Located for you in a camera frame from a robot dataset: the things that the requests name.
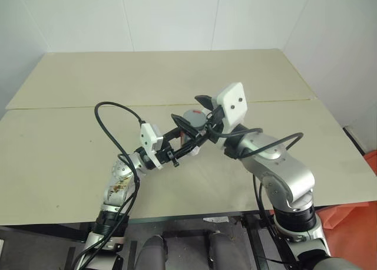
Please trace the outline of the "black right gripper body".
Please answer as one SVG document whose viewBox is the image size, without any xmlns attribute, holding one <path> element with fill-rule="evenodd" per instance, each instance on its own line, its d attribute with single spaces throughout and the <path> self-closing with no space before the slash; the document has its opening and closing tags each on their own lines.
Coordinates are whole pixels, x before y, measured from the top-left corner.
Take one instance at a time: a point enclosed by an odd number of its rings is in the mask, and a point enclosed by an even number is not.
<svg viewBox="0 0 377 270">
<path fill-rule="evenodd" d="M 205 109 L 203 110 L 203 113 L 206 115 L 206 123 L 204 126 L 205 132 L 202 137 L 202 143 L 205 143 L 206 141 L 217 143 L 224 128 L 223 119 L 225 115 L 223 108 L 219 105 L 212 111 Z"/>
</svg>

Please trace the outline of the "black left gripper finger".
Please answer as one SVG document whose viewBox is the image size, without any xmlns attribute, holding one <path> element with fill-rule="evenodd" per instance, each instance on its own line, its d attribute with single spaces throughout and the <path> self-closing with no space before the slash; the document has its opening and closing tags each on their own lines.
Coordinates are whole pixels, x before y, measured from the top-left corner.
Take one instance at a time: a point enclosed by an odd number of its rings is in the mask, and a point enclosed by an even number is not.
<svg viewBox="0 0 377 270">
<path fill-rule="evenodd" d="M 163 134 L 163 143 L 169 143 L 173 139 L 178 139 L 181 137 L 181 128 L 176 127 L 167 133 Z"/>
<path fill-rule="evenodd" d="M 180 149 L 173 153 L 175 159 L 180 159 L 185 155 L 196 156 L 200 152 L 202 143 L 199 140 L 190 140 L 185 143 Z"/>
</svg>

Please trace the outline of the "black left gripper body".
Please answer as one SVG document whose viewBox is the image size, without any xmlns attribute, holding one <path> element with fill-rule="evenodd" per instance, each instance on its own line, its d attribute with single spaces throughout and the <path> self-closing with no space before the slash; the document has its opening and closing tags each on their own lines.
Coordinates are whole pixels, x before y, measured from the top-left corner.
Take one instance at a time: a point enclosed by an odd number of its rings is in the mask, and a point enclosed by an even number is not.
<svg viewBox="0 0 377 270">
<path fill-rule="evenodd" d="M 161 149 L 156 152 L 156 158 L 160 164 L 172 162 L 174 167 L 178 167 L 180 165 L 174 156 L 174 149 L 172 148 L 170 142 L 166 139 L 163 139 Z"/>
</svg>

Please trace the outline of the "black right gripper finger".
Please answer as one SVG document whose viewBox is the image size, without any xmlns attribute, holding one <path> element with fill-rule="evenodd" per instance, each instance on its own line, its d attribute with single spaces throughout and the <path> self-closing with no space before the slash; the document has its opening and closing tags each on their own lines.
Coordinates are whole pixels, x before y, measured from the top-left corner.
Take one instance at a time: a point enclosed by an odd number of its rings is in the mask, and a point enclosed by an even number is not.
<svg viewBox="0 0 377 270">
<path fill-rule="evenodd" d="M 216 99 L 207 95 L 197 95 L 194 99 L 205 109 L 214 110 L 217 107 Z"/>
<path fill-rule="evenodd" d="M 184 117 L 176 114 L 171 114 L 171 118 L 173 119 L 176 126 L 179 127 L 186 135 L 188 135 L 192 139 L 198 137 L 202 129 L 204 129 L 204 123 L 191 124 Z"/>
</svg>

